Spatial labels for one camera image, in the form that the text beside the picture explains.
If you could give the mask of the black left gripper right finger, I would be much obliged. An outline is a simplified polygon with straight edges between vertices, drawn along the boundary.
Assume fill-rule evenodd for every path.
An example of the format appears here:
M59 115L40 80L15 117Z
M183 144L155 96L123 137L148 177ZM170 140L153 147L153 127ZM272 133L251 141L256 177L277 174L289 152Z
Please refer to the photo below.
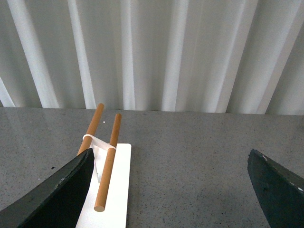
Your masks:
M272 228L304 226L304 179L257 150L247 171L261 209Z

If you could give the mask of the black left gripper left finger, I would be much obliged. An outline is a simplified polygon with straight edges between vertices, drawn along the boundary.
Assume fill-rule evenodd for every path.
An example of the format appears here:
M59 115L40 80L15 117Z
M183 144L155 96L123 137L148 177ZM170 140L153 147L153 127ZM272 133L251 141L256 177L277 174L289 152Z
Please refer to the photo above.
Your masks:
M94 169L86 149L29 193L0 212L2 228L74 228Z

